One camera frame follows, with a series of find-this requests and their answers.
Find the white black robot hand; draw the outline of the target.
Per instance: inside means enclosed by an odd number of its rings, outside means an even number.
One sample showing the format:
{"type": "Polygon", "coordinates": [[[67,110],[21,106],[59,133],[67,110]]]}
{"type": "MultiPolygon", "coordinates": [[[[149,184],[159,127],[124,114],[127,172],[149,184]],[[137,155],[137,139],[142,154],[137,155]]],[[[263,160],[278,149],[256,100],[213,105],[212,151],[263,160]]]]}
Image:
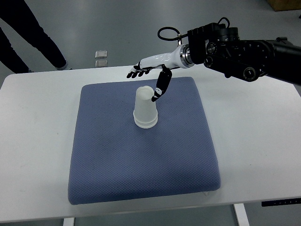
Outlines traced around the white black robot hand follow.
{"type": "Polygon", "coordinates": [[[190,66],[185,58],[185,50],[188,47],[188,45],[182,44],[171,53],[150,56],[140,60],[132,67],[127,74],[127,78],[141,77],[144,74],[148,74],[152,69],[161,69],[154,95],[151,98],[152,102],[156,102],[167,91],[172,78],[172,70],[177,68],[188,68],[190,66]]]}

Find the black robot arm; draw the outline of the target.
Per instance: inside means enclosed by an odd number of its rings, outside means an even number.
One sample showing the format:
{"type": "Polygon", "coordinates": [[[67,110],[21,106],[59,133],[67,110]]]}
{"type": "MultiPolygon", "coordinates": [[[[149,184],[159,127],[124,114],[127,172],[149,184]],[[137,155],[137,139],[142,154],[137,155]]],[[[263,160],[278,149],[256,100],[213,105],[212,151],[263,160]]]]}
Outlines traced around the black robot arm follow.
{"type": "Polygon", "coordinates": [[[241,40],[238,29],[210,23],[187,32],[192,63],[252,82],[262,76],[300,85],[301,48],[286,37],[241,40]]]}

